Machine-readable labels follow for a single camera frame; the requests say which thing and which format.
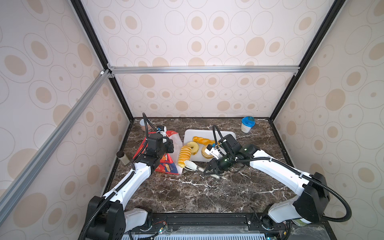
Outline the yellow spiral fake bread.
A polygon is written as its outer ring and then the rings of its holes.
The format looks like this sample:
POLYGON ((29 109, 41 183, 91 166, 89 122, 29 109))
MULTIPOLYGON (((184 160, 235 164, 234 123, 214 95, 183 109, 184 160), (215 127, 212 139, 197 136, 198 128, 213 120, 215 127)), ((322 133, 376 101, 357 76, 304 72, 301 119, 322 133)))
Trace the yellow spiral fake bread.
POLYGON ((185 161, 189 161, 192 155, 192 148, 190 146, 183 146, 179 152, 178 165, 181 168, 186 166, 185 161))

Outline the brown round fake bun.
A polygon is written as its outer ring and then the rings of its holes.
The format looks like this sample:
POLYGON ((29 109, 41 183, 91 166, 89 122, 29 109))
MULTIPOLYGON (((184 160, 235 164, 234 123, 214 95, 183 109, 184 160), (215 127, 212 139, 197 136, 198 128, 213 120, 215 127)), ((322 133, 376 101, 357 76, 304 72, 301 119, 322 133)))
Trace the brown round fake bun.
POLYGON ((207 145, 204 145, 202 150, 201 150, 201 153, 202 153, 202 156, 205 158, 205 159, 212 159, 214 156, 211 155, 211 153, 208 151, 206 152, 207 150, 207 145))

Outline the red paper gift bag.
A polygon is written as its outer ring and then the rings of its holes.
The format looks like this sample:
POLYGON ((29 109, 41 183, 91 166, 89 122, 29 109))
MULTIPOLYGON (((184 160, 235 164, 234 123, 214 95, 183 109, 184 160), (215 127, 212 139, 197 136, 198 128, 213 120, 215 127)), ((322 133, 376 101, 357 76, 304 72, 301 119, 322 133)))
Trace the red paper gift bag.
MULTIPOLYGON (((148 138, 150 133, 157 133, 157 132, 149 132, 144 140, 148 138)), ((174 152, 171 154, 165 154, 163 158, 160 160, 160 164, 157 168, 151 168, 144 163, 140 163, 140 164, 144 164, 147 167, 149 167, 150 173, 159 172, 159 173, 165 173, 165 174, 171 174, 171 175, 180 175, 182 172, 182 169, 177 164, 177 154, 181 150, 181 146, 182 146, 181 139, 179 134, 175 131, 167 131, 167 136, 171 140, 173 140, 174 152)), ((141 150, 144 147, 144 140, 141 143, 136 154, 139 152, 139 150, 141 150)))

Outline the yellow twisted fake bread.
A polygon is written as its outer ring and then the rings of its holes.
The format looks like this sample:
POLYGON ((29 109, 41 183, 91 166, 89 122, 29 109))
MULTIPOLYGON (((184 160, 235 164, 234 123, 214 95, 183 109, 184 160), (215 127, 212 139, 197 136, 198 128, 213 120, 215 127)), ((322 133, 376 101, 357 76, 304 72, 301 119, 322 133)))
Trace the yellow twisted fake bread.
POLYGON ((202 145, 213 145, 216 143, 214 140, 210 140, 202 137, 193 137, 193 141, 202 145))

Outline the yellow ring fake bread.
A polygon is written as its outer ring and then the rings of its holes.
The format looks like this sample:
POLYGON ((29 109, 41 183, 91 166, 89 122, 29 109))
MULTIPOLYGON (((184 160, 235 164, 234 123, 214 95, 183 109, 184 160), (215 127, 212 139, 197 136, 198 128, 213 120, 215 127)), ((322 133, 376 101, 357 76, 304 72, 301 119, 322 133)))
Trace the yellow ring fake bread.
POLYGON ((194 141, 188 142, 187 146, 191 148, 192 155, 195 155, 199 151, 199 144, 194 141))

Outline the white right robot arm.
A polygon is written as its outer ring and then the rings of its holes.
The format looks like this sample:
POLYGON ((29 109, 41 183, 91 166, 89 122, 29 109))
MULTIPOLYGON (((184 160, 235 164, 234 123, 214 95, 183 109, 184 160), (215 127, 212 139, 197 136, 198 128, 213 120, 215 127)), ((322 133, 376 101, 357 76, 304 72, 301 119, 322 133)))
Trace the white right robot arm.
POLYGON ((193 137, 180 152, 179 165, 190 170, 197 169, 190 157, 203 146, 202 155, 211 161, 203 170, 205 175, 220 176, 235 164, 242 164, 264 172, 295 193, 295 197, 266 207, 258 217, 266 230, 274 229, 278 223, 295 220, 303 224, 317 223, 320 220, 346 222, 352 217, 352 209, 347 201, 336 191, 329 188, 325 177, 320 173, 313 175, 295 169, 267 154, 254 144, 242 146, 232 135, 209 140, 193 137), (332 218, 324 215, 333 195, 345 207, 343 217, 332 218))

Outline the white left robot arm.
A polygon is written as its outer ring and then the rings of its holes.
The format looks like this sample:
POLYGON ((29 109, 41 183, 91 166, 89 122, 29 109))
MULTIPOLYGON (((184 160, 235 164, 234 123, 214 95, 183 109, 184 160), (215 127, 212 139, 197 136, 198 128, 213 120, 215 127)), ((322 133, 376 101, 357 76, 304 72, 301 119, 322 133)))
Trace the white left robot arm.
POLYGON ((151 226, 151 210, 125 208, 139 188, 159 166, 164 155, 174 152, 173 141, 166 132, 151 133, 146 138, 143 152, 135 158, 133 168, 112 190, 102 197, 93 197, 87 208, 80 240, 121 240, 124 233, 142 226, 151 226))

